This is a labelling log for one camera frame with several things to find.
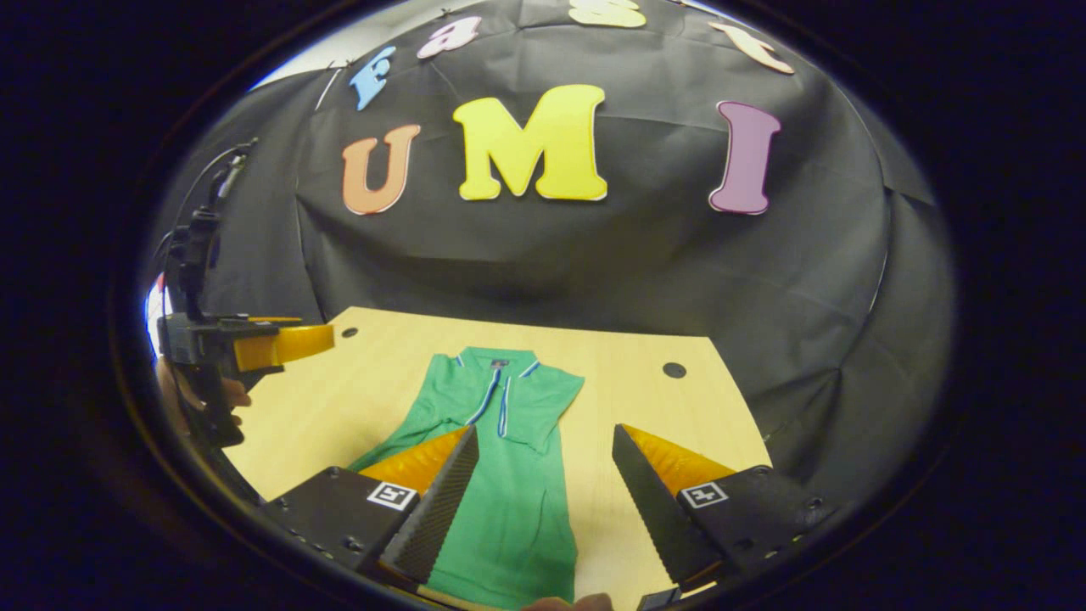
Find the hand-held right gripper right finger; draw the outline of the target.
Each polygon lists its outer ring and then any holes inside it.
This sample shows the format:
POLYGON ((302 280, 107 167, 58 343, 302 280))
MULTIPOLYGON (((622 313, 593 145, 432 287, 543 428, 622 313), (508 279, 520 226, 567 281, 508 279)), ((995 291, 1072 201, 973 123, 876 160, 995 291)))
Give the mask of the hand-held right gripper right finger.
POLYGON ((613 461, 679 591, 756 580, 837 514, 768 464, 730 468, 628 424, 614 427, 613 461))

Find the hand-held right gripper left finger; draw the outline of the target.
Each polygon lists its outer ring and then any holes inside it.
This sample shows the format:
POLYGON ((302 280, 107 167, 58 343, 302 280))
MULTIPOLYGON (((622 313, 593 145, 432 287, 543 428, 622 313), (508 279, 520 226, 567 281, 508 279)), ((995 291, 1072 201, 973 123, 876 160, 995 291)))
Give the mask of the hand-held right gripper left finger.
POLYGON ((265 502, 263 514, 354 574, 392 586, 422 586, 479 456, 476 427, 458 427, 361 471, 325 468, 265 502))

